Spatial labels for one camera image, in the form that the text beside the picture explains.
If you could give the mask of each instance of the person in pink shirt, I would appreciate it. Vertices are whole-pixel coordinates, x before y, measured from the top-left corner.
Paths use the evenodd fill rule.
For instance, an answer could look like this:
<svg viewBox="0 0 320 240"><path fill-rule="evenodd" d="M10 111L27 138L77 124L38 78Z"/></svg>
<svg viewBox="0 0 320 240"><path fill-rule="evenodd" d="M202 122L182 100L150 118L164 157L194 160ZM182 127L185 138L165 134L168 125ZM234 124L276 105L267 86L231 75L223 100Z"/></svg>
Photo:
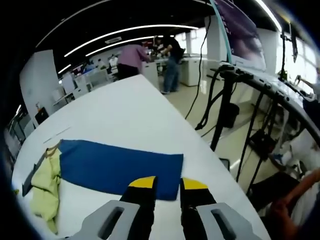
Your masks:
<svg viewBox="0 0 320 240"><path fill-rule="evenodd" d="M118 57L119 80L141 74L143 61L150 62L150 57L141 45L130 44L125 46Z"/></svg>

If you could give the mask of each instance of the yellow-green cloth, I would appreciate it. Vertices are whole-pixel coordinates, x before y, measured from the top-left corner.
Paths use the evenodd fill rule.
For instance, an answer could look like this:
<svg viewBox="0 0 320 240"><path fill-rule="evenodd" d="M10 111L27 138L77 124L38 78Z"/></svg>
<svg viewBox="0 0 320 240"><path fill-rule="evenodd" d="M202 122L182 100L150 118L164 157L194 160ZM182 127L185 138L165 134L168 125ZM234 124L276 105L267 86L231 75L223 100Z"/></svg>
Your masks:
<svg viewBox="0 0 320 240"><path fill-rule="evenodd" d="M42 217L49 229L57 234L55 216L59 208L60 154L58 148L46 152L46 157L33 175L33 199L30 202L32 212Z"/></svg>

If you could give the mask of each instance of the poster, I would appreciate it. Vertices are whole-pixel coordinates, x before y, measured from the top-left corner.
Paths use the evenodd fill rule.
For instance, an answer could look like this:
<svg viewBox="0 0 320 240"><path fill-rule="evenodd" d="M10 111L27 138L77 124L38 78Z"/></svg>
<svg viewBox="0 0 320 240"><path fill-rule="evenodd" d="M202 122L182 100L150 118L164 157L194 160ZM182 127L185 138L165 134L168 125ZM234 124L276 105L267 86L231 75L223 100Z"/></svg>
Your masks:
<svg viewBox="0 0 320 240"><path fill-rule="evenodd" d="M266 70L266 61L255 23L229 0L214 0L212 5L219 27L225 29L228 59L233 65Z"/></svg>

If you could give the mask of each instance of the white counter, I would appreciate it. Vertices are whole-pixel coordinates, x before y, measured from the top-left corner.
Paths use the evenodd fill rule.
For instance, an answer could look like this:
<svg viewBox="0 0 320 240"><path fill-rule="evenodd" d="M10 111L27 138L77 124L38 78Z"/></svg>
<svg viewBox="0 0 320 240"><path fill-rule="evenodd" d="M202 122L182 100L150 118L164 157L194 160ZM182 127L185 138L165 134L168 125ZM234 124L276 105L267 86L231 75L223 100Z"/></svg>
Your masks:
<svg viewBox="0 0 320 240"><path fill-rule="evenodd" d="M24 142L17 157L12 184L21 188L33 164L47 147L60 139L88 140L155 153L183 153L183 177L208 185L218 203L227 203L252 224L257 236L270 239L257 212L217 155L142 75L89 92L45 120ZM87 215L109 200L121 197L64 180L59 194L56 218L59 237L73 235L80 230ZM30 192L25 197L25 205L31 195ZM150 239L185 239L179 198L178 194L176 201L156 201Z"/></svg>

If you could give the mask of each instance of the person in black shirt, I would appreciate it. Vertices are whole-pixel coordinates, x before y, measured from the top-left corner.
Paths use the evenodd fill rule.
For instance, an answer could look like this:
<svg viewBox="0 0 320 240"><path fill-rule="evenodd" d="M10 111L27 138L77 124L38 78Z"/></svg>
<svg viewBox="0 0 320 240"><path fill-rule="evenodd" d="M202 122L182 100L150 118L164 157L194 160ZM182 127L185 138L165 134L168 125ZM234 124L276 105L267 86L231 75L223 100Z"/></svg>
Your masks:
<svg viewBox="0 0 320 240"><path fill-rule="evenodd" d="M161 93L169 94L170 92L176 92L179 86L179 61L182 59L185 50L180 47L178 41L173 37L156 37L155 42L157 45L163 44L164 50L161 52L162 55L169 53Z"/></svg>

